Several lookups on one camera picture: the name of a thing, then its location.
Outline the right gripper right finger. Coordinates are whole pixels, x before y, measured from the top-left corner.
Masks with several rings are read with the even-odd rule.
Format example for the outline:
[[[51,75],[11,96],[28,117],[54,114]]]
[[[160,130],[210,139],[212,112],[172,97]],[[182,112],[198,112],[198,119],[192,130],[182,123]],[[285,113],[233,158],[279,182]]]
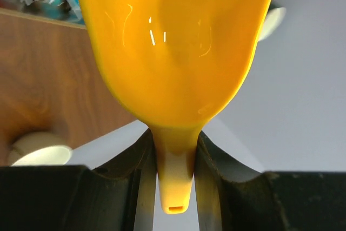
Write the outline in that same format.
[[[345,230],[345,173],[265,171],[201,133],[195,159],[200,230]]]

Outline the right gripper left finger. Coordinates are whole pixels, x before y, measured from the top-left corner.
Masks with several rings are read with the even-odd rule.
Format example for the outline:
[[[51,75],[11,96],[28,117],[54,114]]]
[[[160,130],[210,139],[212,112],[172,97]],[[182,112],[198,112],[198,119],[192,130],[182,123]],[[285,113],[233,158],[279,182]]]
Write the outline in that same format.
[[[152,230],[155,147],[145,131],[105,164],[1,168],[1,230]]]

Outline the yellow plastic scoop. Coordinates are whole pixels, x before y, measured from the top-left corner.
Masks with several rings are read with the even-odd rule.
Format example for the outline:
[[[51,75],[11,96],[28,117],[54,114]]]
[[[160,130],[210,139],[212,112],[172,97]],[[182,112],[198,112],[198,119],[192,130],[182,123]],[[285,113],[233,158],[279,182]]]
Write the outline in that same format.
[[[79,0],[101,75],[151,130],[164,212],[190,201],[197,139],[236,95],[271,0]]]

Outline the white bowl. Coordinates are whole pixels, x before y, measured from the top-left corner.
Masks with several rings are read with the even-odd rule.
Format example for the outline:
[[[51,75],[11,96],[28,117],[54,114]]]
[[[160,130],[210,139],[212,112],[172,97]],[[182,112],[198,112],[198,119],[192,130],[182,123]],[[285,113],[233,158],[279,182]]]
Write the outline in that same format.
[[[73,150],[64,139],[47,131],[28,133],[13,143],[8,155],[10,166],[62,166]]]

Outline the dark green paper cup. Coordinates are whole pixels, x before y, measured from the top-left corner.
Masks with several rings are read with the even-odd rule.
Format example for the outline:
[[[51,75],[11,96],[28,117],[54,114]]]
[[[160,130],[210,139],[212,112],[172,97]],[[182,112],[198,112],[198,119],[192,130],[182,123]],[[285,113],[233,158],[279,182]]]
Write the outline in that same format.
[[[261,33],[258,40],[262,41],[268,38],[282,23],[285,15],[286,8],[271,2],[268,12],[266,14]]]

